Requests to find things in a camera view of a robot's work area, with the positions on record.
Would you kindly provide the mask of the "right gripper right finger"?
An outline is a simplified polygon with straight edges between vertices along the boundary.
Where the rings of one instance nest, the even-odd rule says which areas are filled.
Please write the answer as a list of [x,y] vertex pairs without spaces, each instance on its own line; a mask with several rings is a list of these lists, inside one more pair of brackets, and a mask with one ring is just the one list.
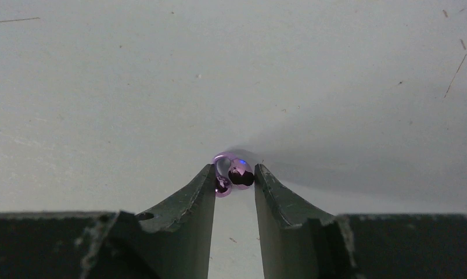
[[255,203],[265,278],[353,278],[348,220],[314,206],[263,164],[254,170]]

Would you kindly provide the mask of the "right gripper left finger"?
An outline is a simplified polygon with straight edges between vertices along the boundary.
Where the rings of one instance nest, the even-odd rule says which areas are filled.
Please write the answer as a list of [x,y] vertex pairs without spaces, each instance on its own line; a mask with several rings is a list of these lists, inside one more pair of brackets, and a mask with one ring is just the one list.
[[207,164],[141,213],[99,217],[80,278],[207,278],[215,182],[214,166]]

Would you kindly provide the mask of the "purple earbud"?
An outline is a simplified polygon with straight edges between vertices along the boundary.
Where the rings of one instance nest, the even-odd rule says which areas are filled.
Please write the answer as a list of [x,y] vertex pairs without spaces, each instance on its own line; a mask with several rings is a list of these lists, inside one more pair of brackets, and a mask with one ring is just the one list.
[[254,184],[254,170],[247,161],[231,152],[222,152],[213,157],[211,163],[215,168],[215,195],[223,198],[236,187],[239,190],[249,189]]

